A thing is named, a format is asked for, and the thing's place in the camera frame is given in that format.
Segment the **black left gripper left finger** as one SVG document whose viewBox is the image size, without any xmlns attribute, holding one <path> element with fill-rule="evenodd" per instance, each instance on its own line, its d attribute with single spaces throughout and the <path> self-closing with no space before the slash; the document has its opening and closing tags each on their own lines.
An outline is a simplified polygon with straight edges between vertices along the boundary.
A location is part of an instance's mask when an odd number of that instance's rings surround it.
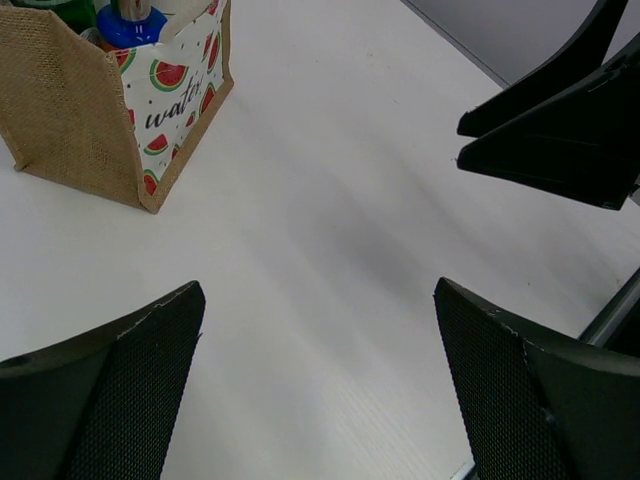
<svg viewBox="0 0 640 480">
<path fill-rule="evenodd" d="M 206 300 L 191 281 L 1 363 L 4 479 L 158 479 Z"/>
</svg>

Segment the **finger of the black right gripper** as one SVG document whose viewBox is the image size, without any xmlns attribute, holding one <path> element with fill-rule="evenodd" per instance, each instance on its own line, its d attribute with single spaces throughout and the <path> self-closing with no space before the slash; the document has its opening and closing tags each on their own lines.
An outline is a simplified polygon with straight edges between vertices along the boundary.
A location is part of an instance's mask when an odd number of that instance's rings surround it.
<svg viewBox="0 0 640 480">
<path fill-rule="evenodd" d="M 457 166 L 619 210 L 639 177 L 639 40 L 539 105 L 464 146 Z"/>
<path fill-rule="evenodd" d="M 457 133 L 479 138 L 598 69 L 628 4 L 627 0 L 599 0 L 569 40 L 529 74 L 466 112 Z"/>
</svg>

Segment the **orange blue pump bottle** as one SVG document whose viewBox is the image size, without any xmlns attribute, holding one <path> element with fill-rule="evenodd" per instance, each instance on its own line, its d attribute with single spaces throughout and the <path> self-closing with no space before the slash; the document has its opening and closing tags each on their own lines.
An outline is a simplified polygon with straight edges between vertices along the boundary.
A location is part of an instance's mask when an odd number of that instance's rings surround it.
<svg viewBox="0 0 640 480">
<path fill-rule="evenodd" d="M 156 43 L 167 17 L 151 1 L 109 1 L 96 14 L 105 51 Z"/>
</svg>

